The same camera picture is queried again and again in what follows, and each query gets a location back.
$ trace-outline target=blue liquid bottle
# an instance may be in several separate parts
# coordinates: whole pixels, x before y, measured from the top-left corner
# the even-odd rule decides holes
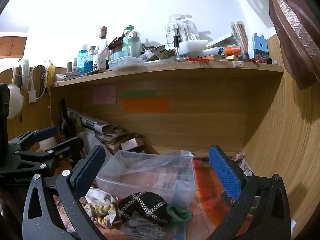
[[[82,45],[78,54],[78,71],[84,73],[84,57],[88,55],[88,44]]]

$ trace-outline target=wooden cabinet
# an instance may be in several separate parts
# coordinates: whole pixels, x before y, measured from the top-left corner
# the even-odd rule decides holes
[[[0,37],[0,58],[22,58],[27,37]]]

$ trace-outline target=wooden desk cubicle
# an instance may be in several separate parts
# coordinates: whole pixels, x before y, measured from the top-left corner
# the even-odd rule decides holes
[[[68,107],[145,135],[150,152],[189,150],[205,156],[213,145],[227,154],[242,150],[259,176],[279,173],[289,197],[296,236],[320,201],[320,86],[300,91],[284,70],[275,35],[268,40],[270,57],[279,65],[193,62],[132,67],[52,85],[52,120],[58,124],[58,98]],[[56,68],[63,73],[65,68]],[[35,83],[39,78],[35,70]],[[9,84],[12,70],[0,74]],[[115,105],[93,105],[96,86],[116,85]],[[123,94],[155,90],[168,102],[158,113],[124,111]],[[10,138],[51,125],[49,95],[25,102],[20,116],[8,120]]]

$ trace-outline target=metal bolt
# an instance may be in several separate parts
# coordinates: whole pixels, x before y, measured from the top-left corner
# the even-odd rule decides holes
[[[70,171],[69,170],[64,170],[62,172],[62,176],[68,176],[70,174]]]
[[[281,179],[282,179],[279,174],[275,174],[274,176],[275,176],[275,179],[276,179],[276,180],[281,180]]]
[[[251,177],[252,176],[252,171],[250,171],[250,170],[245,170],[244,171],[244,174],[247,176],[247,177]]]
[[[40,174],[39,173],[33,175],[33,179],[39,179],[39,178],[40,178]]]

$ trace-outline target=small clear plastic container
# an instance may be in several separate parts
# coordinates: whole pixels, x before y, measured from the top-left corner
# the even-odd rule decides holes
[[[189,208],[196,191],[192,157],[119,150],[101,168],[99,188],[118,198],[139,191],[157,193],[167,203]]]
[[[109,70],[118,70],[125,67],[130,66],[142,66],[145,63],[145,60],[131,57],[131,56],[124,56],[120,58],[116,58],[109,61]]]

